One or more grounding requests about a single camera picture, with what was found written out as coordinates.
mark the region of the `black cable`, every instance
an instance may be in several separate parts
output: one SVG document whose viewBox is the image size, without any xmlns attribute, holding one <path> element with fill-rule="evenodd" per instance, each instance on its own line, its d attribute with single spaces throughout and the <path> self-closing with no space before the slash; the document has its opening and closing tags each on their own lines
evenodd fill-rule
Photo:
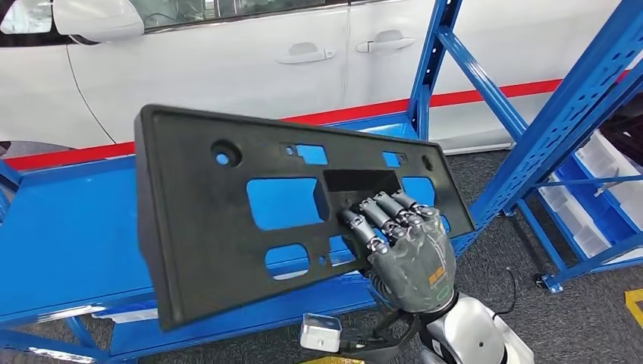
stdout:
<svg viewBox="0 0 643 364">
<path fill-rule="evenodd" d="M 516 291 L 517 291 L 516 279 L 513 277 L 513 273 L 511 272 L 511 269 L 509 267 L 507 267 L 507 272 L 511 276 L 511 281 L 513 282 L 513 301 L 511 302 L 511 306 L 509 306 L 509 309 L 507 309 L 506 311 L 494 313 L 494 315 L 491 317 L 491 320 L 495 320 L 496 316 L 498 315 L 505 315 L 507 313 L 511 313 L 513 309 L 516 307 Z"/>
</svg>

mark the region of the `side mirror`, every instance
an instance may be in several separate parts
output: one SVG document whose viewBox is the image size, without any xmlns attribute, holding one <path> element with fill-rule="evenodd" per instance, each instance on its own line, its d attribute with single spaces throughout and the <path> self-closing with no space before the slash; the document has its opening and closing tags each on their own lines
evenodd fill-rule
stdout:
<svg viewBox="0 0 643 364">
<path fill-rule="evenodd" d="M 129 0 L 55 0 L 54 22 L 60 34 L 93 42 L 143 34 L 143 20 Z"/>
</svg>

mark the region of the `blue upright post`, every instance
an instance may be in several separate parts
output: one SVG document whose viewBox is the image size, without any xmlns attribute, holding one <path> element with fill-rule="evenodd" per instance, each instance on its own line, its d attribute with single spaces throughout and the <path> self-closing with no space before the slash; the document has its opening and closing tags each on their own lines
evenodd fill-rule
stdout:
<svg viewBox="0 0 643 364">
<path fill-rule="evenodd" d="M 435 81 L 444 58 L 444 46 L 438 39 L 438 28 L 453 29 L 462 0 L 435 2 L 431 22 L 428 25 L 422 57 L 418 64 L 413 89 L 409 97 L 407 114 L 420 140 L 428 140 L 428 100 L 433 93 Z"/>
<path fill-rule="evenodd" d="M 538 182 L 536 171 L 643 48 L 643 2 L 622 0 L 471 207 L 478 230 Z"/>
</svg>

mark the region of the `yellow floor marking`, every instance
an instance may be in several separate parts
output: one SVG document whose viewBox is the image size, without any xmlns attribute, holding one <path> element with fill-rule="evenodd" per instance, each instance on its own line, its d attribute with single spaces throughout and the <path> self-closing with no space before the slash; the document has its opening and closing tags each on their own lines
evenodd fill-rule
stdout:
<svg viewBox="0 0 643 364">
<path fill-rule="evenodd" d="M 321 359 L 315 359 L 310 362 L 303 362 L 301 364 L 364 364 L 362 360 L 338 358 L 336 356 L 327 356 Z"/>
<path fill-rule="evenodd" d="M 637 302 L 643 302 L 643 289 L 625 292 L 625 306 L 638 324 L 643 327 L 643 311 L 638 307 Z"/>
</svg>

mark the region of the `blue shelving rack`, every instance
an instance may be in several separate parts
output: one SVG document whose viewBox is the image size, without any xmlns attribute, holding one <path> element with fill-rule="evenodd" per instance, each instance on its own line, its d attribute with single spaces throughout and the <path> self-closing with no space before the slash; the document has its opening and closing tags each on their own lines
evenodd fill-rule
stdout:
<svg viewBox="0 0 643 364">
<path fill-rule="evenodd" d="M 449 52 L 516 141 L 496 176 L 470 207 L 475 231 L 453 239 L 456 254 L 462 254 L 496 215 L 510 215 L 518 208 L 559 269 L 555 276 L 544 276 L 543 284 L 551 290 L 558 291 L 561 282 L 577 275 L 614 268 L 601 263 L 641 246 L 640 232 L 567 268 L 527 209 L 525 198 L 538 187 L 554 185 L 546 181 L 547 176 L 639 89 L 643 80 L 640 63 L 616 81 L 643 48 L 643 2 L 621 1 L 529 126 L 453 34 L 461 2 L 436 2 L 405 112 L 332 126 L 428 139 L 428 100 Z M 631 179 L 635 178 L 561 183 L 598 185 Z M 136 362 L 140 356 L 293 324 L 303 312 L 336 315 L 373 304 L 366 290 L 368 282 L 359 275 L 345 275 L 169 333 L 160 332 L 154 319 L 118 324 L 110 348 L 100 350 L 78 315 L 144 304 L 155 298 L 136 244 L 133 156 L 22 174 L 0 161 L 0 184 L 15 193 L 11 201 L 0 193 L 0 241 L 3 253 L 11 257 L 3 266 L 14 275 L 3 282 L 0 296 L 0 348 L 77 362 Z M 25 269 L 21 259 L 28 259 L 30 267 L 42 271 Z M 277 258 L 274 263 L 281 267 L 284 260 Z M 319 296 L 325 299 L 316 300 Z M 52 319 L 64 319 L 79 343 L 9 329 Z"/>
</svg>

